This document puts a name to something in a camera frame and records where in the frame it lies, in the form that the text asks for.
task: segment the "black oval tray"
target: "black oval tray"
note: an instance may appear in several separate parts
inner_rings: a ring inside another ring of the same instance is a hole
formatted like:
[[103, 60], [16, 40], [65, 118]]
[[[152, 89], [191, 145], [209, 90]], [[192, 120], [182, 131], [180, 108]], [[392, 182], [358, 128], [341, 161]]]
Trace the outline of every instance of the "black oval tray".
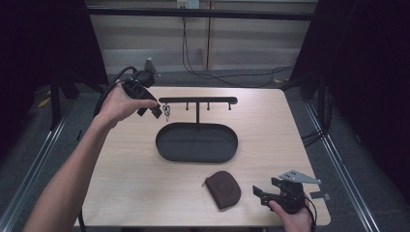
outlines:
[[156, 144], [166, 160], [221, 163], [235, 156], [238, 136], [221, 124], [172, 123], [158, 132]]

